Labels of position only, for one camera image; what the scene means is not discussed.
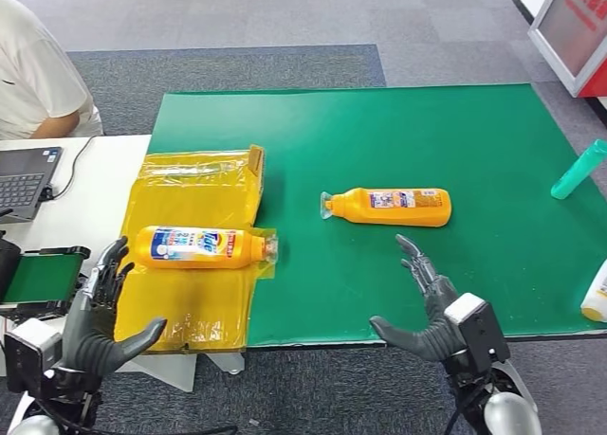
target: yellow bottle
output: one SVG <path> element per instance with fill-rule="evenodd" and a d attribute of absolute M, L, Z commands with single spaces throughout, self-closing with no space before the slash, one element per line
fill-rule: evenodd
<path fill-rule="evenodd" d="M 451 216 L 451 199 L 442 189 L 352 189 L 321 194 L 321 216 L 357 224 L 442 227 Z"/>
<path fill-rule="evenodd" d="M 238 229 L 145 227 L 137 235 L 137 262 L 171 269 L 238 269 L 276 263 L 279 241 Z"/>

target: green mat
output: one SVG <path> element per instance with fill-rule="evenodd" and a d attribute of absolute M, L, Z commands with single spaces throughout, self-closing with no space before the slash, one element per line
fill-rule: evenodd
<path fill-rule="evenodd" d="M 4 304 L 68 300 L 82 264 L 79 254 L 21 257 Z"/>
<path fill-rule="evenodd" d="M 260 227 L 276 227 L 249 346 L 372 341 L 367 320 L 421 328 L 393 236 L 416 241 L 461 292 L 490 300 L 507 335 L 603 327 L 579 304 L 607 256 L 607 203 L 590 180 L 558 201 L 575 159 L 530 85 L 165 96 L 148 150 L 267 151 Z M 446 227 L 323 221 L 319 195 L 354 187 L 448 190 Z"/>

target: yellow plastic bag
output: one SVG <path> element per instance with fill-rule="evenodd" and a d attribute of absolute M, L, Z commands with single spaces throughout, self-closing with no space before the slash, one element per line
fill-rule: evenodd
<path fill-rule="evenodd" d="M 134 241 L 143 227 L 251 229 L 263 189 L 263 150 L 152 154 L 131 189 L 122 233 Z M 269 231 L 255 230 L 255 234 Z M 168 319 L 150 350 L 237 351 L 246 343 L 248 313 L 257 277 L 273 266 L 172 270 L 135 262 L 118 307 L 116 340 L 143 329 L 153 317 Z"/>

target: laptop keyboard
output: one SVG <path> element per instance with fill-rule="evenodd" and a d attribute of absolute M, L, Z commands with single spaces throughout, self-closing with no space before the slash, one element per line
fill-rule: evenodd
<path fill-rule="evenodd" d="M 0 208 L 29 206 L 44 174 L 20 174 L 0 176 Z"/>

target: person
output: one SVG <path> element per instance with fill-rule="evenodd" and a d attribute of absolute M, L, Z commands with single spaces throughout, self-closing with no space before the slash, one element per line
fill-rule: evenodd
<path fill-rule="evenodd" d="M 0 139 L 95 136 L 91 92 L 33 12 L 0 0 Z"/>

